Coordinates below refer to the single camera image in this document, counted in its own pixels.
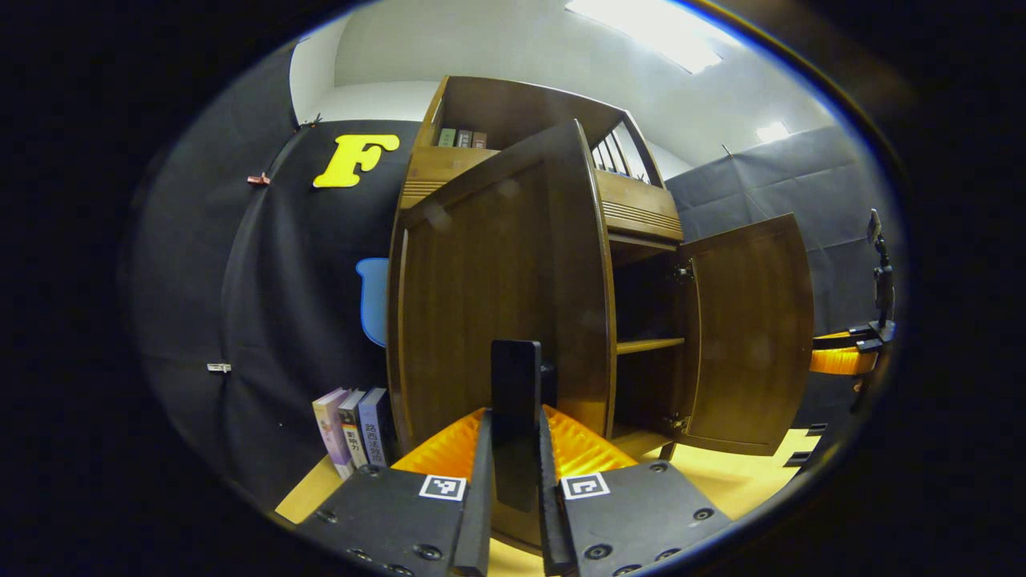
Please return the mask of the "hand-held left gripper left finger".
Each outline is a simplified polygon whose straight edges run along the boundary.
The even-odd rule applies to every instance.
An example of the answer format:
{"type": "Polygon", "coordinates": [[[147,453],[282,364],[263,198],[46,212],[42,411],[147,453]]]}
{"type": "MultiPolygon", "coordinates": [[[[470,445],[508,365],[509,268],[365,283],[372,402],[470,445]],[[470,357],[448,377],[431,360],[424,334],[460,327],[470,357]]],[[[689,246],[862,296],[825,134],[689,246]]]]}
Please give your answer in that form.
{"type": "Polygon", "coordinates": [[[474,410],[407,455],[417,470],[366,466],[297,533],[341,576],[483,576],[490,559],[491,410],[474,410]]]}

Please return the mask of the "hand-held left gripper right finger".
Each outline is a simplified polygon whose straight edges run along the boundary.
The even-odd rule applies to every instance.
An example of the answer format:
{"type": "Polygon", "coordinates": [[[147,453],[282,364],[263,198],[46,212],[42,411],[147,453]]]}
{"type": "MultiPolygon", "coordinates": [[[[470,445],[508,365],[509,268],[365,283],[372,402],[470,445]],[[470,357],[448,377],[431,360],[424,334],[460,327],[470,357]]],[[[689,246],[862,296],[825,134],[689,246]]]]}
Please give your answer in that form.
{"type": "Polygon", "coordinates": [[[649,576],[732,525],[671,462],[640,462],[539,409],[539,515],[550,576],[649,576]]]}

